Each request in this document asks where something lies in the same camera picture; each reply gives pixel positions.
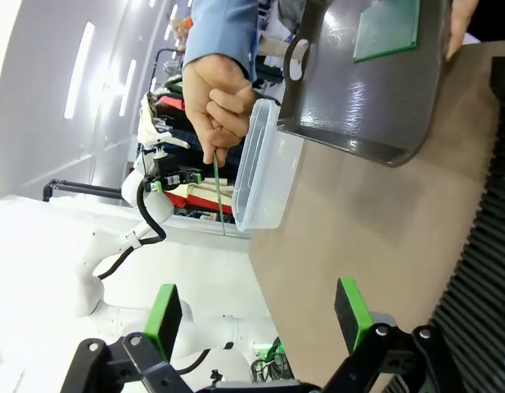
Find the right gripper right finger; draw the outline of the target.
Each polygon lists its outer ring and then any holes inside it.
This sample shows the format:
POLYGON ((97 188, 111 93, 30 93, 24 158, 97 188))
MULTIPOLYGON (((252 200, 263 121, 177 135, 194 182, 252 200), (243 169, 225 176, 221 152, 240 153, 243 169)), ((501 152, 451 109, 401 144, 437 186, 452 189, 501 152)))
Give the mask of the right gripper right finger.
POLYGON ((349 356, 325 392, 369 392, 382 374, 397 377, 406 392, 467 390, 437 327, 421 325, 408 333, 377 322, 352 278, 338 279, 334 307, 349 356))

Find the person's right hand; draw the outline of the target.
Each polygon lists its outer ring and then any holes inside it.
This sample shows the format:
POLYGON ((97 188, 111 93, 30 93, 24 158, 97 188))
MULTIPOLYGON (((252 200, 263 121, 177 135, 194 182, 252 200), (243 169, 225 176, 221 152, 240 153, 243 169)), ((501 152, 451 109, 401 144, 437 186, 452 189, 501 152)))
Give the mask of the person's right hand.
POLYGON ((249 130, 256 101, 252 83, 232 58, 214 54, 183 69, 183 96, 206 164, 225 166, 228 151, 249 130))

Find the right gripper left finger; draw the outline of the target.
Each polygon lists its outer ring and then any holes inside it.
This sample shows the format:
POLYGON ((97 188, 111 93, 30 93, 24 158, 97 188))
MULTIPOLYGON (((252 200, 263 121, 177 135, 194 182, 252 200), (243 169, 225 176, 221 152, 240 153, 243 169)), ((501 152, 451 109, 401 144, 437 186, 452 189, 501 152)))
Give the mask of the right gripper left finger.
POLYGON ((121 392, 140 382, 148 392, 183 391, 183 380, 169 363, 183 316, 177 286, 161 286, 141 332, 112 344, 81 341, 63 381, 62 392, 121 392))

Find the person's left hand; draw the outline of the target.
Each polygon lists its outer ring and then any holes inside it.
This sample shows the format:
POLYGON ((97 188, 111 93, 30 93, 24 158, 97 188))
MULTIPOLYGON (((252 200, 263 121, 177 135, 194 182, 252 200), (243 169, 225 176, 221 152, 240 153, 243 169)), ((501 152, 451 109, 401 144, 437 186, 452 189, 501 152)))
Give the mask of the person's left hand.
POLYGON ((478 0, 453 0, 450 19, 450 35, 448 49, 445 59, 449 61, 451 57, 462 46, 467 27, 476 10, 478 0))

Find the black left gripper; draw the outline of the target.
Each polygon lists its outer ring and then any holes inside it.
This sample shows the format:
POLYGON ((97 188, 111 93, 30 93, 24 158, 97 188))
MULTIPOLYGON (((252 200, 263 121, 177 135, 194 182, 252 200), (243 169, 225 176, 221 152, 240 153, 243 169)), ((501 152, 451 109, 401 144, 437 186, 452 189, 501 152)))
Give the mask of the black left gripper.
POLYGON ((174 160, 156 160, 156 179, 163 190, 174 190, 181 184, 201 183, 203 176, 198 172, 186 172, 174 160))

